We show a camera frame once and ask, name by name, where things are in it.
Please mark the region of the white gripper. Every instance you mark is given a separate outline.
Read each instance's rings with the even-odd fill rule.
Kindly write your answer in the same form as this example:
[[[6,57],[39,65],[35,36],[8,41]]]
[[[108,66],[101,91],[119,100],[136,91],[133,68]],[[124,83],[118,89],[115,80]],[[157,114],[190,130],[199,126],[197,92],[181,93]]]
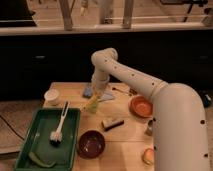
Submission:
[[[109,82],[109,78],[106,79],[98,79],[97,77],[93,77],[91,80],[92,89],[96,93],[104,92]]]

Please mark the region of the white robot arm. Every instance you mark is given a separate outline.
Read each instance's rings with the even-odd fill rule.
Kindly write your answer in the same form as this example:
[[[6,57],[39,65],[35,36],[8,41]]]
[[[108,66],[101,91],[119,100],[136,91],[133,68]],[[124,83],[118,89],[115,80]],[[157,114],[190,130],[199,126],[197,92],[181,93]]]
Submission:
[[[92,85],[103,90],[114,76],[153,104],[154,171],[211,171],[207,121],[198,93],[186,84],[167,83],[117,59],[113,48],[92,54]]]

